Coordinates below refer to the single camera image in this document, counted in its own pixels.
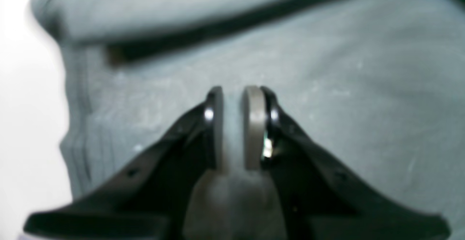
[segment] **gray fabric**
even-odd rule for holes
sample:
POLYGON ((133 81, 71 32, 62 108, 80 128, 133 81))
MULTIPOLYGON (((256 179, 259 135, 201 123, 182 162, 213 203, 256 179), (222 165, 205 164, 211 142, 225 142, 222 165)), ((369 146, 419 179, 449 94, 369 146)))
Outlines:
POLYGON ((75 198, 221 85, 225 168, 197 185, 186 235, 284 239, 270 179, 246 172, 242 155, 240 95, 246 85, 267 85, 315 141, 370 185, 409 207, 442 213, 450 239, 465 237, 465 13, 458 3, 337 0, 110 65, 109 40, 189 28, 272 0, 191 1, 33 0, 41 24, 61 32, 71 116, 61 149, 75 198))

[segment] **gray cloth surface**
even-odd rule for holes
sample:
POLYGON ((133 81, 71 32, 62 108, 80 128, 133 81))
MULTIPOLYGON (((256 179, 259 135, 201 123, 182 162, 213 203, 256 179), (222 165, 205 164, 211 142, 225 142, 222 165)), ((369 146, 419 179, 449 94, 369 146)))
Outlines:
POLYGON ((73 196, 99 186, 221 85, 225 168, 196 186, 186 236, 285 239, 269 177, 243 164, 240 96, 247 85, 267 85, 370 185, 442 213, 450 239, 463 240, 465 12, 454 0, 335 0, 210 42, 109 63, 110 41, 184 30, 269 1, 33 0, 65 62, 70 129, 61 149, 73 196))

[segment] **black plastic arm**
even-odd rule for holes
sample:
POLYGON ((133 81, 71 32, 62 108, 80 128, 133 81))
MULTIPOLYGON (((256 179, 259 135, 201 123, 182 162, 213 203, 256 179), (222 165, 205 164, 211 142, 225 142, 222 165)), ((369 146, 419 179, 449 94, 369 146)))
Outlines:
POLYGON ((63 208, 32 214, 25 233, 54 239, 182 239, 194 185, 221 162, 222 106, 222 90, 215 87, 100 188, 63 208))
POLYGON ((446 221, 413 212, 370 188, 314 143, 262 87, 265 140, 271 157, 261 167, 277 187, 289 240, 444 240, 446 221))

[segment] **black plastic bracket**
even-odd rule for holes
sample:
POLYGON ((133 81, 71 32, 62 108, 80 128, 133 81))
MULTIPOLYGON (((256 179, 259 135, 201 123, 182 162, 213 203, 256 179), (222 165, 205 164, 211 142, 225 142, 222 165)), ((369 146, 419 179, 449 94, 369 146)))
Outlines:
POLYGON ((215 87, 97 190, 63 208, 32 214, 25 233, 53 239, 183 239, 191 191, 206 169, 221 162, 222 107, 222 90, 215 87))
POLYGON ((265 144, 260 159, 277 188, 289 240, 445 240, 439 215, 413 212, 370 188, 314 143, 279 106, 269 88, 265 144))

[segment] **white background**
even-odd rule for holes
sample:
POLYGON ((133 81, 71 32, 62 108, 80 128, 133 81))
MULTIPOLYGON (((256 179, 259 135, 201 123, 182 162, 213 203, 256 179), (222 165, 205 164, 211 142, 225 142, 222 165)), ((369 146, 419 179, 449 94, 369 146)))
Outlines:
POLYGON ((0 240, 14 240, 30 212, 71 201, 58 144, 68 129, 57 45, 29 0, 0 0, 0 240))

